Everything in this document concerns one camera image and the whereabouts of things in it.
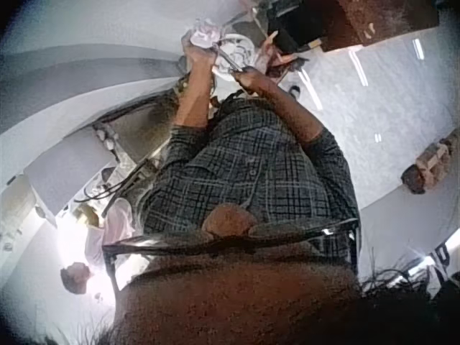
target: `shirt sleeve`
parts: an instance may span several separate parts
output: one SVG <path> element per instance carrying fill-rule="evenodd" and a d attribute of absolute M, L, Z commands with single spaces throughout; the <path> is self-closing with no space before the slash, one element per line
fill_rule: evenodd
<path fill-rule="evenodd" d="M 102 239 L 104 230 L 96 226 L 87 225 L 88 235 L 86 236 L 85 258 L 93 267 L 100 267 L 104 264 L 102 254 Z"/>
<path fill-rule="evenodd" d="M 359 218 L 348 162 L 332 133 L 325 128 L 303 149 L 324 184 L 333 218 Z"/>
<path fill-rule="evenodd" d="M 131 205 L 127 200 L 118 198 L 107 212 L 102 244 L 121 241 L 131 237 L 133 233 Z"/>
<path fill-rule="evenodd" d="M 326 128 L 320 136 L 303 148 L 323 182 L 334 220 L 359 219 L 359 210 L 350 169 L 336 139 Z M 328 256 L 342 257 L 357 272 L 361 246 L 360 224 L 352 229 L 353 237 L 337 234 L 323 238 L 321 247 Z"/>
<path fill-rule="evenodd" d="M 167 157 L 160 171 L 161 175 L 176 173 L 190 162 L 206 143 L 206 129 L 172 126 L 171 138 L 167 144 Z"/>

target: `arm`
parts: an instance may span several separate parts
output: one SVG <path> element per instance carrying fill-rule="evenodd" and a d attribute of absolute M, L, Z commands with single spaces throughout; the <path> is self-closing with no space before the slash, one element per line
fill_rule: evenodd
<path fill-rule="evenodd" d="M 276 114 L 302 146 L 323 131 L 323 124 L 311 112 L 258 70 L 250 68 L 243 73 L 235 73 L 234 77 L 244 88 L 266 98 L 275 107 Z"/>
<path fill-rule="evenodd" d="M 192 69 L 187 90 L 172 121 L 163 173 L 178 171 L 196 156 L 203 146 L 208 125 L 211 74 L 216 54 L 193 46 L 190 43 L 190 32 L 182 38 L 182 45 L 185 55 L 192 63 Z"/>
<path fill-rule="evenodd" d="M 266 98 L 295 135 L 326 188 L 332 216 L 335 219 L 358 217 L 349 166 L 329 130 L 311 112 L 259 71 L 250 69 L 236 73 L 235 78 L 243 87 Z"/>

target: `glasses frame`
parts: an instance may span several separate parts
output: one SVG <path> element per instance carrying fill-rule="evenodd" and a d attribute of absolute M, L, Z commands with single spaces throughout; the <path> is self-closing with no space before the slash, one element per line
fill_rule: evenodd
<path fill-rule="evenodd" d="M 110 277 L 112 287 L 114 288 L 115 296 L 120 292 L 118 283 L 115 276 L 115 262 L 116 257 L 122 254 L 140 254 L 144 256 L 198 256 L 208 254 L 211 257 L 216 257 L 219 254 L 228 251 L 229 249 L 238 249 L 247 254 L 254 254 L 257 249 L 273 248 L 286 244 L 295 244 L 309 239 L 315 239 L 324 236 L 333 236 L 334 234 L 342 234 L 345 231 L 352 231 L 356 238 L 356 229 L 359 226 L 358 218 L 350 218 L 345 221 L 336 221 L 329 224 L 322 224 L 314 226 L 309 229 L 303 229 L 297 225 L 290 225 L 292 231 L 269 235 L 251 237 L 250 234 L 244 236 L 225 236 L 214 237 L 206 243 L 202 244 L 178 244 L 171 247 L 154 248 L 154 247 L 139 247 L 135 242 L 145 242 L 147 240 L 155 239 L 156 236 L 163 236 L 163 234 L 141 235 L 129 239 L 123 239 L 113 244 L 106 244 L 102 246 L 104 263 L 106 265 L 107 275 Z M 334 229 L 331 234 L 325 234 L 328 229 Z"/>

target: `white ceiling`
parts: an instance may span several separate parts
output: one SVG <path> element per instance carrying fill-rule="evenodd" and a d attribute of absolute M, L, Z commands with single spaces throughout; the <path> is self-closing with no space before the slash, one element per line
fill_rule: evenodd
<path fill-rule="evenodd" d="M 181 53 L 180 38 L 197 18 L 223 24 L 242 10 L 238 0 L 29 1 L 1 50 L 105 43 Z"/>

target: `white shirt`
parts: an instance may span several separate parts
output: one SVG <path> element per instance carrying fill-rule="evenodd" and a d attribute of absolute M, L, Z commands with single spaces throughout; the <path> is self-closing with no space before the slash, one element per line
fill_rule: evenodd
<path fill-rule="evenodd" d="M 102 246 L 131 237 L 134 233 L 134 228 L 131 224 L 131 205 L 125 199 L 118 198 L 107 212 L 106 220 L 101 228 L 88 225 L 85 257 L 89 265 L 103 270 L 104 256 Z"/>

